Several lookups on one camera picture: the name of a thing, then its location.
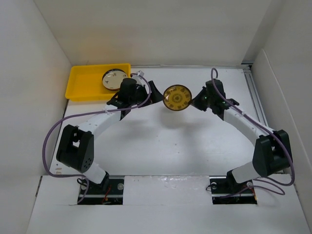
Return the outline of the yellow brown plate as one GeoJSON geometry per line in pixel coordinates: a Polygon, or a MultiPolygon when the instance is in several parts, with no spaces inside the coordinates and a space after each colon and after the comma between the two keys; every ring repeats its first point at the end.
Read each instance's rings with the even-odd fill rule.
{"type": "Polygon", "coordinates": [[[171,111],[182,111],[188,108],[192,101],[191,91],[184,85],[172,85],[163,93],[163,104],[171,111]]]}

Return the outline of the blue patterned plate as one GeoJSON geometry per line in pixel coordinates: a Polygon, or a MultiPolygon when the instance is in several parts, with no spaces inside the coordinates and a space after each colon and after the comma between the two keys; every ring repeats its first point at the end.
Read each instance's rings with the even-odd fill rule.
{"type": "Polygon", "coordinates": [[[112,91],[112,92],[116,92],[118,90],[120,90],[119,86],[114,86],[114,87],[110,87],[110,86],[104,86],[107,90],[112,91]]]}

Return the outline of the cream floral plate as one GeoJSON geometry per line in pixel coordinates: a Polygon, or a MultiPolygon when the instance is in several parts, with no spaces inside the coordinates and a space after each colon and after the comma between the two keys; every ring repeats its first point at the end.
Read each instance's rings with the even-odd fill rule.
{"type": "Polygon", "coordinates": [[[102,77],[103,86],[121,86],[122,81],[128,78],[128,75],[121,69],[111,69],[102,77]]]}

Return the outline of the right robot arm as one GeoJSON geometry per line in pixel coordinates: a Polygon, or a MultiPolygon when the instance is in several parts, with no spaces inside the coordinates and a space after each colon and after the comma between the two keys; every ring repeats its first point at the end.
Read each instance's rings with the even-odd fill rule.
{"type": "Polygon", "coordinates": [[[226,98],[222,85],[214,86],[207,82],[199,94],[188,102],[189,105],[201,111],[211,109],[222,121],[234,126],[254,146],[253,158],[250,162],[231,169],[221,181],[221,188],[225,191],[223,198],[236,196],[256,185],[253,181],[267,183],[276,187],[276,194],[284,195],[283,186],[293,185],[278,182],[270,176],[286,168],[293,168],[290,140],[284,130],[276,131],[239,108],[239,102],[226,98]]]}

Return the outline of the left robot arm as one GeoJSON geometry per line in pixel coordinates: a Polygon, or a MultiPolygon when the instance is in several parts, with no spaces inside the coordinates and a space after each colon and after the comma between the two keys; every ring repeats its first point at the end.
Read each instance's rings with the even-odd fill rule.
{"type": "Polygon", "coordinates": [[[107,128],[121,121],[136,105],[145,107],[162,101],[162,94],[154,82],[148,82],[150,90],[125,78],[120,91],[106,103],[104,113],[96,114],[84,123],[63,128],[58,145],[56,159],[58,162],[76,170],[90,180],[90,185],[97,193],[104,193],[109,187],[109,174],[95,163],[95,139],[107,128]]]}

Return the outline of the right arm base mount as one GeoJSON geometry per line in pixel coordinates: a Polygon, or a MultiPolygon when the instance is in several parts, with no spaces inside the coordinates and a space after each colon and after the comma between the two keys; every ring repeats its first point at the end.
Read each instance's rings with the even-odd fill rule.
{"type": "Polygon", "coordinates": [[[211,193],[213,205],[257,204],[251,180],[231,184],[226,176],[210,176],[209,181],[206,191],[211,193]]]}

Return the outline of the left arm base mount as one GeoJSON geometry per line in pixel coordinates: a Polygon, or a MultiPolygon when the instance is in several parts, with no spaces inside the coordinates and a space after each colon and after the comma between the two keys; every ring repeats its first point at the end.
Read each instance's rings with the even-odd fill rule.
{"type": "Polygon", "coordinates": [[[78,205],[122,205],[125,176],[113,175],[109,178],[107,189],[103,192],[90,182],[86,196],[78,205]]]}

